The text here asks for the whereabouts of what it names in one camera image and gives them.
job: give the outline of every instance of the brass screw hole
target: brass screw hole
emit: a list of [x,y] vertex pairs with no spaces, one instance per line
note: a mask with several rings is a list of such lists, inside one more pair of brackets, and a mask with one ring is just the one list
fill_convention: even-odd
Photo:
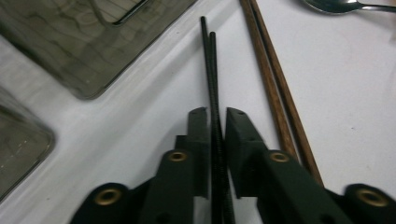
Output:
[[170,161],[184,161],[187,159],[186,153],[183,152],[174,152],[171,155],[169,155],[169,160]]
[[119,189],[104,189],[96,195],[94,201],[100,205],[111,205],[120,199],[121,194]]
[[286,162],[289,161],[289,157],[280,152],[274,152],[271,154],[271,160],[278,162]]
[[359,189],[357,195],[360,200],[375,207],[385,207],[389,204],[384,196],[369,189]]

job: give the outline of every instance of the metal spoon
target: metal spoon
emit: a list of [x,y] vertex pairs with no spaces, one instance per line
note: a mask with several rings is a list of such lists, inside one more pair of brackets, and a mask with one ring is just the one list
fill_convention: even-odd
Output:
[[358,9],[396,13],[396,7],[362,4],[357,0],[304,0],[309,6],[331,14],[342,14]]

